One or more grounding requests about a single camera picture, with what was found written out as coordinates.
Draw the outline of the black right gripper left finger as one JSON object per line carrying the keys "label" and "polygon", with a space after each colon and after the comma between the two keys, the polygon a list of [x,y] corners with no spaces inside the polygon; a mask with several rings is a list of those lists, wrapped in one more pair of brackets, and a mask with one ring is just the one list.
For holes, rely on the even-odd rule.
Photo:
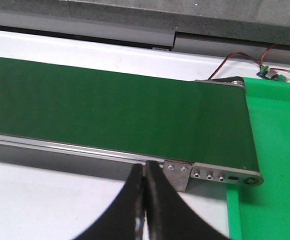
{"label": "black right gripper left finger", "polygon": [[135,164],[124,186],[98,219],[77,240],[141,240],[145,210],[143,166]]}

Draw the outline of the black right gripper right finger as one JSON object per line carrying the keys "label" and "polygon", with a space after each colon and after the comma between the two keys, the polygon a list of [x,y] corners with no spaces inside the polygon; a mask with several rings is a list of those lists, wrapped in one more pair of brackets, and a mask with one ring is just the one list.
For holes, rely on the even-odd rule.
{"label": "black right gripper right finger", "polygon": [[151,240],[227,240],[179,196],[159,163],[145,165],[145,204]]}

